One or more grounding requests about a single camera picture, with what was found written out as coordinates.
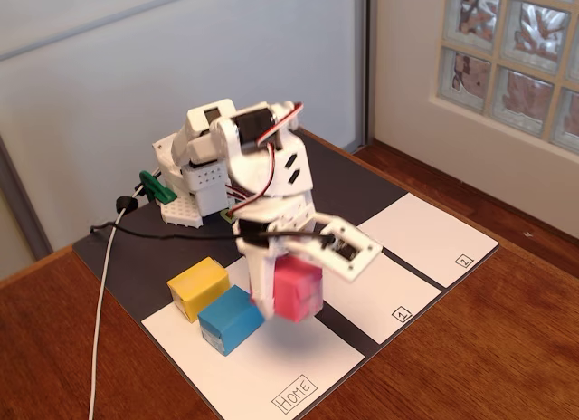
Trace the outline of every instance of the pink cube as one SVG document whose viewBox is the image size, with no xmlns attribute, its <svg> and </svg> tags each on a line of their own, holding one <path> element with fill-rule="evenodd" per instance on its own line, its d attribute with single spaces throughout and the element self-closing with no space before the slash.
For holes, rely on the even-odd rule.
<svg viewBox="0 0 579 420">
<path fill-rule="evenodd" d="M 275 314 L 299 322 L 322 310 L 322 269 L 292 255 L 275 262 L 273 279 Z"/>
</svg>

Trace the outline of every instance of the wire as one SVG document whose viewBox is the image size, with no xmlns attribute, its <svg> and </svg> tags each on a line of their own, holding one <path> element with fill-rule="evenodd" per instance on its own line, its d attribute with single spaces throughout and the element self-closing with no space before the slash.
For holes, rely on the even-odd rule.
<svg viewBox="0 0 579 420">
<path fill-rule="evenodd" d="M 156 169 L 153 173 L 153 176 L 156 176 L 159 173 L 159 169 Z M 141 192 L 143 189 L 143 185 L 139 186 L 135 193 L 132 195 L 132 198 L 137 197 L 138 193 Z M 117 216 L 117 220 L 115 224 L 118 224 L 120 218 L 123 217 L 125 211 L 127 209 L 122 209 L 119 212 L 119 216 Z M 115 233 L 117 232 L 117 227 L 113 227 L 112 231 L 110 232 L 109 243 L 107 244 L 107 251 L 105 253 L 105 262 L 104 266 L 102 267 L 102 277 L 100 279 L 100 290 L 99 290 L 99 300 L 97 302 L 97 317 L 94 322 L 94 339 L 92 342 L 92 364 L 91 364 L 91 371 L 90 371 L 90 405 L 89 405 L 89 420 L 92 420 L 94 417 L 94 403 L 97 395 L 97 348 L 99 346 L 99 332 L 100 332 L 100 310 L 102 309 L 102 299 L 104 298 L 105 293 L 105 281 L 107 280 L 107 273 L 109 269 L 109 258 L 110 258 L 110 248 L 112 246 L 112 240 L 115 238 Z"/>
<path fill-rule="evenodd" d="M 235 239 L 263 239 L 272 237 L 317 237 L 322 243 L 331 243 L 336 237 L 333 234 L 322 234 L 318 232 L 306 232 L 306 231 L 277 231 L 277 232 L 256 232 L 251 234 L 216 234 L 216 235 L 202 235 L 202 234 L 149 234 L 136 232 L 130 228 L 119 225 L 118 223 L 113 223 L 111 221 L 101 224 L 93 225 L 90 228 L 90 232 L 94 233 L 97 230 L 103 228 L 113 227 L 114 230 L 120 230 L 123 233 L 130 234 L 136 237 L 141 237 L 144 239 L 157 239 L 159 241 L 166 241 L 169 239 L 186 239 L 190 241 L 233 241 Z"/>
<path fill-rule="evenodd" d="M 236 192 L 242 196 L 250 196 L 251 194 L 246 191 L 245 189 L 241 189 L 240 187 L 237 186 L 233 186 L 233 185 L 225 185 L 226 188 L 228 188 L 229 190 Z"/>
<path fill-rule="evenodd" d="M 275 171 L 275 149 L 273 148 L 273 144 L 271 144 L 270 142 L 268 142 L 268 152 L 270 154 L 270 176 L 268 177 L 268 182 L 265 184 L 265 187 L 260 192 L 247 197 L 245 200 L 241 201 L 240 203 L 234 205 L 231 209 L 229 209 L 229 212 L 227 212 L 227 215 L 229 217 L 231 217 L 233 213 L 237 212 L 242 207 L 250 205 L 257 199 L 261 198 L 269 189 L 271 181 L 273 180 L 273 173 Z"/>
<path fill-rule="evenodd" d="M 246 196 L 242 196 L 240 193 L 234 192 L 234 191 L 229 191 L 229 192 L 227 192 L 227 195 L 228 195 L 228 196 L 232 196 L 233 198 L 236 198 L 236 199 L 238 199 L 238 200 L 240 200 L 240 201 L 243 201 L 243 200 L 245 200 L 245 198 L 246 198 Z"/>
<path fill-rule="evenodd" d="M 260 146 L 263 141 L 265 141 L 267 138 L 269 138 L 271 135 L 273 135 L 275 132 L 277 132 L 281 126 L 286 124 L 291 119 L 295 119 L 296 116 L 299 114 L 299 112 L 303 109 L 304 109 L 304 104 L 301 101 L 298 101 L 297 103 L 295 103 L 293 110 L 291 110 L 291 112 L 288 115 L 286 115 L 283 119 L 281 119 L 276 124 L 271 126 L 269 129 L 267 129 L 265 132 L 263 132 L 259 138 L 257 138 L 257 140 L 256 140 L 257 145 Z"/>
</svg>

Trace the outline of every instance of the green clamp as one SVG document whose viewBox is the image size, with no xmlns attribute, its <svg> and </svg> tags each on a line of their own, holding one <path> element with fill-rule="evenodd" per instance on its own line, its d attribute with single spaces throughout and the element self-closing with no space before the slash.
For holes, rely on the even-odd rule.
<svg viewBox="0 0 579 420">
<path fill-rule="evenodd" d="M 145 194 L 147 195 L 148 201 L 158 200 L 164 205 L 171 203 L 177 198 L 177 194 L 173 192 L 168 187 L 165 187 L 159 183 L 159 181 L 153 177 L 147 171 L 141 171 L 138 173 L 138 178 L 145 189 Z"/>
</svg>

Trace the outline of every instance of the yellow cube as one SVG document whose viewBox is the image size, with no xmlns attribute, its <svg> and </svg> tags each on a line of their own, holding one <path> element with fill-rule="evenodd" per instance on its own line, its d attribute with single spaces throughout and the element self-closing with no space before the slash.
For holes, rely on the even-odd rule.
<svg viewBox="0 0 579 420">
<path fill-rule="evenodd" d="M 199 311 L 229 289 L 229 277 L 221 264 L 207 257 L 166 284 L 176 306 L 195 322 Z"/>
</svg>

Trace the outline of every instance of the printed number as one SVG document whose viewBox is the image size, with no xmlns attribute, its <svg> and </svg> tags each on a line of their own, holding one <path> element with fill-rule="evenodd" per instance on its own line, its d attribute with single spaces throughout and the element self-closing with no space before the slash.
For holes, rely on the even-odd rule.
<svg viewBox="0 0 579 420">
<path fill-rule="evenodd" d="M 405 309 L 404 307 L 398 307 L 392 315 L 397 318 L 402 323 L 405 323 L 408 319 L 410 319 L 413 314 Z"/>
<path fill-rule="evenodd" d="M 458 259 L 456 259 L 456 264 L 459 264 L 463 268 L 468 268 L 472 262 L 474 262 L 468 255 L 461 255 Z"/>
</svg>

